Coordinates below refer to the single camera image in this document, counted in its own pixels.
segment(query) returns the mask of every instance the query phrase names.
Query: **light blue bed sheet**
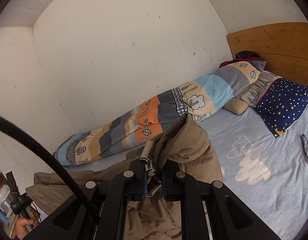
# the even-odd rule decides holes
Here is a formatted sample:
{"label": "light blue bed sheet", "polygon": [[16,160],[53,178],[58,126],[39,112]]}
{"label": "light blue bed sheet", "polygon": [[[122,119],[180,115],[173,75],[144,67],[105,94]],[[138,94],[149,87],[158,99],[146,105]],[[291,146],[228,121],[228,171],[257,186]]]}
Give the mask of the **light blue bed sheet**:
{"label": "light blue bed sheet", "polygon": [[[216,150],[225,184],[282,240],[292,240],[308,218],[308,162],[301,143],[302,133],[308,139],[308,106],[278,139],[250,107],[242,115],[222,108],[199,125]],[[67,170],[102,170],[125,160],[128,151]]]}

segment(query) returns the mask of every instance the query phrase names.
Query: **eyeglasses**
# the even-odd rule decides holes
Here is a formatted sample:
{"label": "eyeglasses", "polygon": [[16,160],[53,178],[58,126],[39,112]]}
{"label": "eyeglasses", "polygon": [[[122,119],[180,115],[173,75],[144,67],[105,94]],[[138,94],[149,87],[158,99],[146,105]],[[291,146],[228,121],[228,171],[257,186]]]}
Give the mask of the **eyeglasses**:
{"label": "eyeglasses", "polygon": [[308,161],[308,140],[307,140],[305,134],[302,134],[301,139],[302,139],[303,151],[304,151],[305,157],[307,158],[307,161]]}

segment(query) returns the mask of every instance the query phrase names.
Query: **metal screw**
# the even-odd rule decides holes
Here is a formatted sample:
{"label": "metal screw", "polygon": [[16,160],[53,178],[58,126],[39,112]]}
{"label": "metal screw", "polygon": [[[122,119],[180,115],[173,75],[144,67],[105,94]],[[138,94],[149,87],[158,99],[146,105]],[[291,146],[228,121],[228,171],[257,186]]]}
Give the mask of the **metal screw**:
{"label": "metal screw", "polygon": [[155,174],[156,174],[155,170],[148,170],[147,171],[147,175],[149,175],[149,176],[154,176]]}
{"label": "metal screw", "polygon": [[89,181],[85,184],[85,187],[87,188],[94,188],[96,186],[96,183],[94,181]]}
{"label": "metal screw", "polygon": [[133,171],[125,171],[124,172],[124,176],[129,178],[129,177],[132,177],[134,175],[134,172]]}
{"label": "metal screw", "polygon": [[185,172],[183,172],[183,171],[178,171],[178,172],[176,173],[176,177],[178,177],[178,178],[184,178],[184,177],[185,177]]}
{"label": "metal screw", "polygon": [[216,187],[216,188],[221,188],[223,187],[223,183],[219,180],[216,180],[213,182],[213,186]]}
{"label": "metal screw", "polygon": [[150,160],[146,157],[140,157],[140,164],[146,165],[149,164]]}

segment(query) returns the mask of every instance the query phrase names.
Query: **navy star pillowcase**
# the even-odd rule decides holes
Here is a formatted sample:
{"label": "navy star pillowcase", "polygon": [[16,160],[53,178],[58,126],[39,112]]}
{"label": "navy star pillowcase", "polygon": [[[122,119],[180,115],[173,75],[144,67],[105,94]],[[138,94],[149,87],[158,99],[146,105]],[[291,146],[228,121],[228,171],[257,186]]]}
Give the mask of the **navy star pillowcase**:
{"label": "navy star pillowcase", "polygon": [[308,86],[279,78],[256,105],[256,111],[275,138],[301,117],[308,104]]}

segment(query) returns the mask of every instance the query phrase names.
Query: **beige pillow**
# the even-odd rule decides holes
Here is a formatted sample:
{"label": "beige pillow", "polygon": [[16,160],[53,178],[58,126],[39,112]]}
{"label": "beige pillow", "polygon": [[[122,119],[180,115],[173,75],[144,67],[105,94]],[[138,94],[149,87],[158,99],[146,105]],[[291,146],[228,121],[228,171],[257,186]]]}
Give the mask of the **beige pillow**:
{"label": "beige pillow", "polygon": [[248,103],[238,98],[232,98],[223,106],[224,109],[235,114],[243,114],[247,107]]}

